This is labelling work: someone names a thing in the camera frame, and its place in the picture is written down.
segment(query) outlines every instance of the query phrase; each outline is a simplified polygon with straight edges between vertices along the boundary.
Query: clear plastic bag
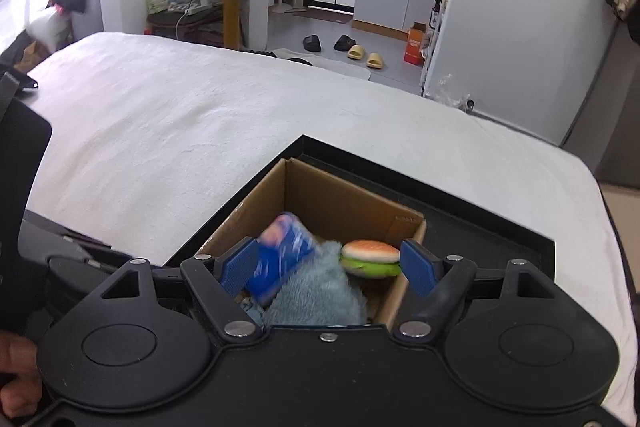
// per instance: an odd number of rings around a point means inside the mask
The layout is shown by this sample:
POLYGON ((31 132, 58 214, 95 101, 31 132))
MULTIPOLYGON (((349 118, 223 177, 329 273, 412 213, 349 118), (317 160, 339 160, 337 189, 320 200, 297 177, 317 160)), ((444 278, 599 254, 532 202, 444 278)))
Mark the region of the clear plastic bag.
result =
POLYGON ((443 76, 433 86, 430 83, 426 89, 426 96, 435 102, 463 111, 469 112, 474 108, 471 94, 463 94, 463 91, 455 86, 450 74, 443 76))

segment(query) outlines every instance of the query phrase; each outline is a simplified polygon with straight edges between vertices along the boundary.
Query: black circular cover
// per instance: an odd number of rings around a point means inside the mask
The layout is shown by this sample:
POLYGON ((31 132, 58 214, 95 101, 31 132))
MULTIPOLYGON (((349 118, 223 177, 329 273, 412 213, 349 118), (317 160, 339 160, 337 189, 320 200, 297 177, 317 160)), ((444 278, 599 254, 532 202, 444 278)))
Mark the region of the black circular cover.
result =
POLYGON ((447 337, 445 356, 474 394, 529 411, 602 399, 618 367, 609 333, 557 298, 516 298, 462 320, 447 337))
POLYGON ((116 272, 44 336, 38 367, 50 391, 91 409, 143 409, 183 391, 204 372, 210 359, 206 332, 158 305, 148 264, 146 270, 134 270, 139 296, 102 297, 116 272))

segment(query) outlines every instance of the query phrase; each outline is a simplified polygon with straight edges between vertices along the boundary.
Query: human hand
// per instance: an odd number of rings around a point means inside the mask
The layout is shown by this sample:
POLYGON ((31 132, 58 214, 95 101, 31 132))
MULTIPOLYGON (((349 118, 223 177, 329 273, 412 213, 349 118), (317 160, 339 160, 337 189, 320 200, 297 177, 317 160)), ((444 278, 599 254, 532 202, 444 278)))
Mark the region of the human hand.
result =
POLYGON ((0 331, 0 373, 17 376, 0 389, 4 415, 18 418, 35 414, 42 397, 36 345, 15 333, 0 331))

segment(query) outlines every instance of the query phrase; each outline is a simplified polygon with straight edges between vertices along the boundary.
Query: blue snack package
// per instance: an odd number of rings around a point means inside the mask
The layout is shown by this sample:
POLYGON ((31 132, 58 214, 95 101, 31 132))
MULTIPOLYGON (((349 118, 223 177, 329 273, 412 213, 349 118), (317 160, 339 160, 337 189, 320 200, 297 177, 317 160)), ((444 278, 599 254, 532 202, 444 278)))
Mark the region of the blue snack package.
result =
POLYGON ((258 265, 246 289, 265 306, 298 263, 316 249, 316 240, 296 216, 284 212, 260 234, 258 245, 258 265))

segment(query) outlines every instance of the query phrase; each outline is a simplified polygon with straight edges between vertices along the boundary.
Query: bed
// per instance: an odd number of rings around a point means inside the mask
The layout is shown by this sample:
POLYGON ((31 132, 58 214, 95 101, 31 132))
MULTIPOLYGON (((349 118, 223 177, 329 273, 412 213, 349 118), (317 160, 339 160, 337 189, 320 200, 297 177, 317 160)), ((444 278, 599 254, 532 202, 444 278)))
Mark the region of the bed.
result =
POLYGON ((28 208, 158 264, 302 134, 552 238, 556 282, 620 350, 604 406, 636 424, 621 252, 578 158, 390 87, 156 37, 95 34, 32 75, 53 136, 28 208))

